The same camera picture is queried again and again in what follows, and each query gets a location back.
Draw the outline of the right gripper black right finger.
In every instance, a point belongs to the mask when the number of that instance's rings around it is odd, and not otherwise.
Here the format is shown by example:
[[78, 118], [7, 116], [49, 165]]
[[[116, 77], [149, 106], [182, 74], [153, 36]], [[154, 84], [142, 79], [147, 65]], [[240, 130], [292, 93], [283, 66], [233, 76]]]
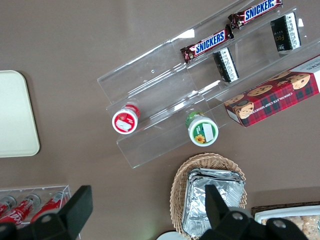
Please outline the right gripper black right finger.
[[211, 228], [201, 240], [306, 240], [291, 221], [270, 218], [265, 225], [256, 222], [243, 208], [229, 208], [215, 185], [205, 186], [205, 210]]

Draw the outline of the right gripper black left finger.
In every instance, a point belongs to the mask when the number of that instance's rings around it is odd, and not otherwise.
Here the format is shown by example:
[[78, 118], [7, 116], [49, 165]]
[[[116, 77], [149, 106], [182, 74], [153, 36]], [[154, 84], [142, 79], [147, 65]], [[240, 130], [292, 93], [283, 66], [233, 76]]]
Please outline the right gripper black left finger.
[[75, 240], [93, 212], [92, 187], [82, 185], [59, 210], [45, 211], [34, 222], [18, 229], [0, 224], [2, 240]]

